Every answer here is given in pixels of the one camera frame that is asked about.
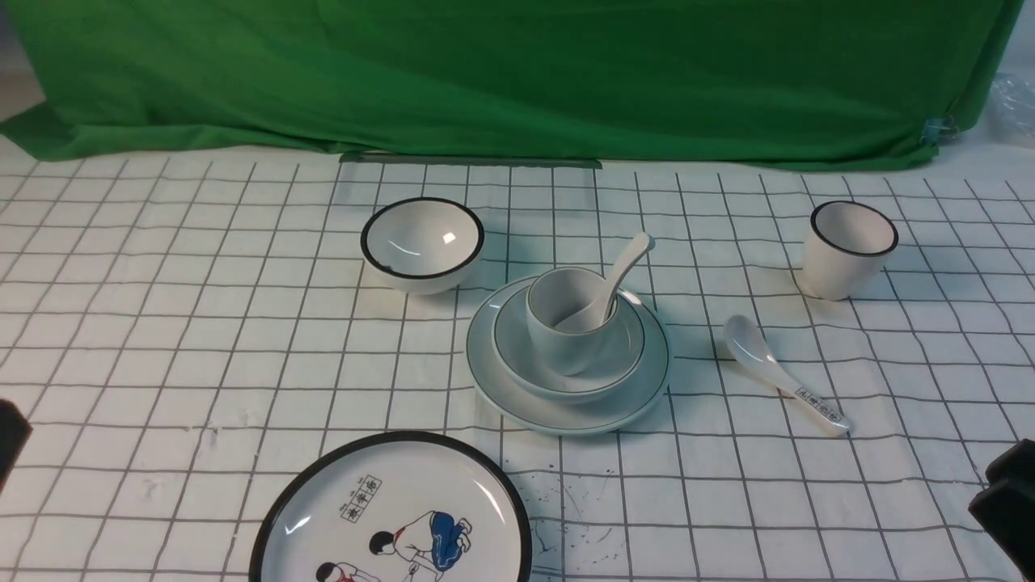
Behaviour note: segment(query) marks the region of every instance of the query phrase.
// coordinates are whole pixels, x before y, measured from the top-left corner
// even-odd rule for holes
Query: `white plate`
[[[599,359],[575,376],[554,372],[538,357],[528,333],[525,296],[518,290],[500,309],[493,326],[493,347],[519,384],[539,396],[568,403],[590,402],[623,384],[644,351],[644,330],[628,300],[618,297],[618,325],[600,349]]]
[[[672,369],[672,349],[664,326],[639,297],[621,291],[644,329],[644,353],[627,380],[628,386],[600,400],[584,404],[565,404],[545,400],[521,388],[507,374],[492,348],[493,326],[500,308],[518,291],[532,284],[534,278],[510,283],[478,308],[467,334],[467,362],[475,387],[489,403],[513,421],[549,434],[562,436],[592,435],[614,431],[650,410],[664,396]]]
[[[252,582],[526,582],[528,515],[487,457],[421,432],[330,453],[280,494],[256,539]]]

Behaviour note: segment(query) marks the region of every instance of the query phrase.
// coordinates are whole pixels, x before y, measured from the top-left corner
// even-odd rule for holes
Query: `white bowl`
[[[414,295],[460,285],[481,255],[485,230],[451,200],[413,198],[385,206],[363,227],[366,264],[392,289]]]

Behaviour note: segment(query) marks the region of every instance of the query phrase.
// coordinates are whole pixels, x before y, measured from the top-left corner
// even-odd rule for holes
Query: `green cloth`
[[[41,159],[315,151],[930,159],[977,120],[1023,0],[7,0]]]

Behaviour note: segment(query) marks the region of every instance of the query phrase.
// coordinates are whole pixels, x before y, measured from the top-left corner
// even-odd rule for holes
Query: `blue pants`
[[[435,512],[432,516],[432,561],[439,572],[449,570],[464,555],[459,543],[463,532],[449,514]]]

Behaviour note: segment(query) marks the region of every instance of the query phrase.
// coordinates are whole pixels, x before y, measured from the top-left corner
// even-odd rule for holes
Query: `white ceramic cup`
[[[817,206],[805,239],[804,277],[808,290],[831,301],[858,291],[884,266],[898,245],[895,225],[857,202]]]
[[[614,303],[607,321],[595,329],[572,333],[557,324],[588,305],[603,285],[599,274],[580,267],[561,267],[536,278],[525,296],[528,334],[532,347],[552,370],[573,376],[599,354],[607,333],[614,329]]]

